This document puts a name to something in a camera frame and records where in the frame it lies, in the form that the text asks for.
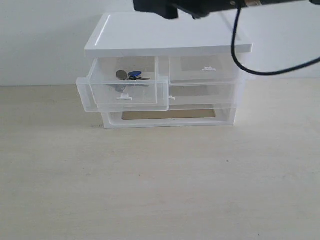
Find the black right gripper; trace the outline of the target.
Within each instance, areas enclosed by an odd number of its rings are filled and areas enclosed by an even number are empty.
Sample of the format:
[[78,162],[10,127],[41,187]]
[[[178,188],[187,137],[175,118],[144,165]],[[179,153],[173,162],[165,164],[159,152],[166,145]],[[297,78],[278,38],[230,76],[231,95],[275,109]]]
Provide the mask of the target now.
[[236,9],[245,6],[244,0],[133,0],[137,12],[153,13],[167,20],[179,18],[179,11],[194,19],[205,18],[211,13]]

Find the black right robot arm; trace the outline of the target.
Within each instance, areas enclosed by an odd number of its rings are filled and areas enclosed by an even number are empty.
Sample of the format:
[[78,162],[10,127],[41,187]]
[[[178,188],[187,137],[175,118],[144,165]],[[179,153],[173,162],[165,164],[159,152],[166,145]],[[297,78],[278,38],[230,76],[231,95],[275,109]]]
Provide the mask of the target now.
[[294,0],[133,0],[133,8],[141,13],[153,13],[167,20],[179,18],[182,11],[193,19],[205,18],[211,13],[257,6],[292,3]]

